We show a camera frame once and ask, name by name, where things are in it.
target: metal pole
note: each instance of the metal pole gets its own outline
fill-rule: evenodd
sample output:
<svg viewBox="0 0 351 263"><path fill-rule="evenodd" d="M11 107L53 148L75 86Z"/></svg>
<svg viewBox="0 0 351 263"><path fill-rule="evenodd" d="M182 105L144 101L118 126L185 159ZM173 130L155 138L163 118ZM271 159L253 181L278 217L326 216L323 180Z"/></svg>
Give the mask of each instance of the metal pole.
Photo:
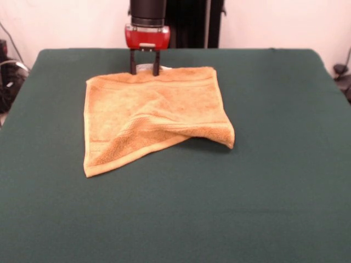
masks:
<svg viewBox="0 0 351 263"><path fill-rule="evenodd" d="M208 48L208 38L210 35L211 0L206 1L206 20L205 20L205 48Z"/></svg>

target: black cable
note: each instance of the black cable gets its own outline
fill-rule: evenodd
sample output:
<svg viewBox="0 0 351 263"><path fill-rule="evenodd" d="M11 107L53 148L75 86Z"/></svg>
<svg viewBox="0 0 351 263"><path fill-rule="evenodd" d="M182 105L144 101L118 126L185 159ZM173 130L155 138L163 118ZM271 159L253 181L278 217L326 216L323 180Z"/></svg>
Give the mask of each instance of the black cable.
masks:
<svg viewBox="0 0 351 263"><path fill-rule="evenodd" d="M346 63L345 63L345 67L347 67L347 65L349 64L350 57L351 57L351 48L349 49L349 54L347 55L347 60L346 60Z"/></svg>
<svg viewBox="0 0 351 263"><path fill-rule="evenodd" d="M15 48L17 54L18 54L18 57L20 58L20 60L23 62L23 58L21 56L21 54L19 53L18 49L17 49L17 46L15 45L15 42L13 41L12 39L12 36L11 34L6 30L6 28L3 26L3 24L1 24L1 21L0 21L0 27L5 31L5 33L8 35L8 37L10 38L10 41L13 45L13 47Z"/></svg>

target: towel fold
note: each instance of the towel fold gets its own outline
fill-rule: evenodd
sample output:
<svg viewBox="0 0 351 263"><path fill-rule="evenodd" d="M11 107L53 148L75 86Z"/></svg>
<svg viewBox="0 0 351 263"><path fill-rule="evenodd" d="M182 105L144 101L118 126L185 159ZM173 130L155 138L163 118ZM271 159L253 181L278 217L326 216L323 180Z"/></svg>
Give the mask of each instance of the towel fold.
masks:
<svg viewBox="0 0 351 263"><path fill-rule="evenodd" d="M234 128L211 67L171 69L157 77L142 71L89 79L84 136L87 177L191 137L234 145Z"/></svg>

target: cable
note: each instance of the cable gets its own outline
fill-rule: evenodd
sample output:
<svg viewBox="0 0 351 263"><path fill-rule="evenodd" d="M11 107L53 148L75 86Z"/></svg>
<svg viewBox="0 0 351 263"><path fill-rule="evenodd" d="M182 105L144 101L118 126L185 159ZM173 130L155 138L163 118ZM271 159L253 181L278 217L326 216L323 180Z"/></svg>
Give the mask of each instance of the cable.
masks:
<svg viewBox="0 0 351 263"><path fill-rule="evenodd" d="M6 28L3 26L3 24L1 24L1 21L0 21L0 27L5 31L5 33L8 35L8 37L10 38L10 41L13 45L13 47L15 48L17 54L18 54L18 57L20 58L20 60L23 62L23 58L21 56L21 54L19 53L18 49L17 49L17 46L15 45L15 42L13 41L12 39L12 36L11 34L6 30Z"/></svg>
<svg viewBox="0 0 351 263"><path fill-rule="evenodd" d="M30 72L30 69L19 60L5 60L4 62L0 63L0 67L5 65L5 64L10 64L10 63L16 64L18 67L24 69L28 73Z"/></svg>
<svg viewBox="0 0 351 263"><path fill-rule="evenodd" d="M347 67L347 65L349 64L350 57L351 57L351 48L349 49L349 54L347 55L347 60L346 60L346 63L345 63L345 67Z"/></svg>

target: orange towel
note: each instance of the orange towel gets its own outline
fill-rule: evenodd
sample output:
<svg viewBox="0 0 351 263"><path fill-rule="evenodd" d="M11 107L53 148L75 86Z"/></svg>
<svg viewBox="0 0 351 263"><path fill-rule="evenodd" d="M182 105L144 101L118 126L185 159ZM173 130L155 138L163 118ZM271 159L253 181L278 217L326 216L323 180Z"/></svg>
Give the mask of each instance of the orange towel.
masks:
<svg viewBox="0 0 351 263"><path fill-rule="evenodd" d="M213 68L177 68L87 81L84 171L92 177L148 153L203 137L229 148L234 128Z"/></svg>

